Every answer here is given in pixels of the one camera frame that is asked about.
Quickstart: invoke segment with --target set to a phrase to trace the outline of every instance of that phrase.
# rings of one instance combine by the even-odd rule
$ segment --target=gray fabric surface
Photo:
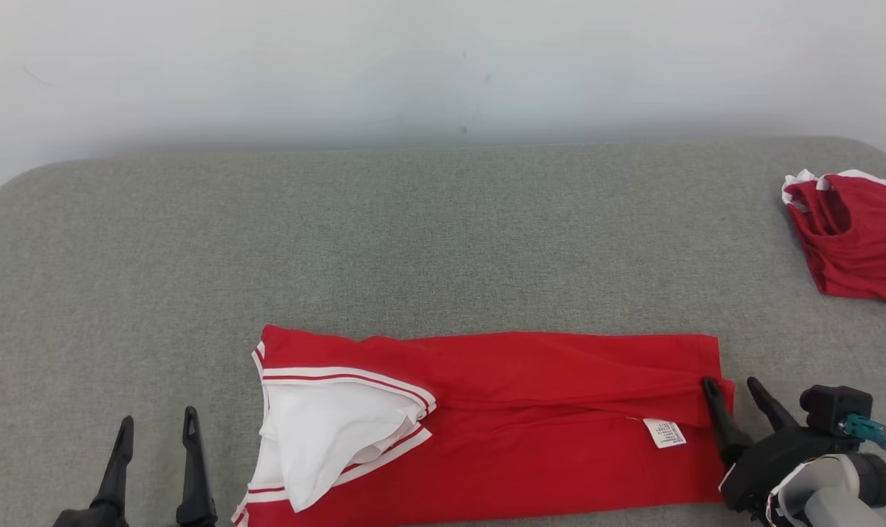
[[[780,203],[782,178],[803,168],[886,178],[886,156],[778,138],[30,171],[0,190],[0,525],[87,506],[125,414],[129,520],[172,523],[187,404],[228,517],[258,450],[249,353],[265,323],[349,337],[715,334],[730,379],[756,375],[792,410],[811,384],[848,384],[874,393],[886,423],[886,304],[817,293]],[[737,416],[768,434],[744,392]],[[748,518],[694,504],[478,525]]]

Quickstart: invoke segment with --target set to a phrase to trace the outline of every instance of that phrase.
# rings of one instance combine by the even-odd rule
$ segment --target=white care label
[[[651,439],[655,440],[655,446],[658,448],[667,448],[668,446],[678,446],[678,444],[686,444],[684,434],[681,434],[677,423],[671,421],[661,421],[660,419],[642,419],[644,426],[648,427],[651,433]]]

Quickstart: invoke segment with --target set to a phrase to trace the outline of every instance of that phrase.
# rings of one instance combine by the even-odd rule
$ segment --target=folded red shirt
[[[356,383],[409,397],[420,420],[299,512],[262,451],[236,527],[382,527],[721,499],[724,469],[701,380],[720,380],[730,411],[734,390],[721,379],[715,337],[502,333],[359,343],[267,326],[253,358],[266,418],[276,412],[272,386]],[[684,443],[658,448],[647,418],[674,423]]]
[[[886,180],[802,171],[788,176],[782,200],[821,293],[886,300]]]

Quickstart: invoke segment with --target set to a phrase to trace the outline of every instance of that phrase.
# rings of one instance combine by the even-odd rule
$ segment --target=white wall
[[[886,0],[0,0],[0,186],[211,144],[738,133],[886,151]]]

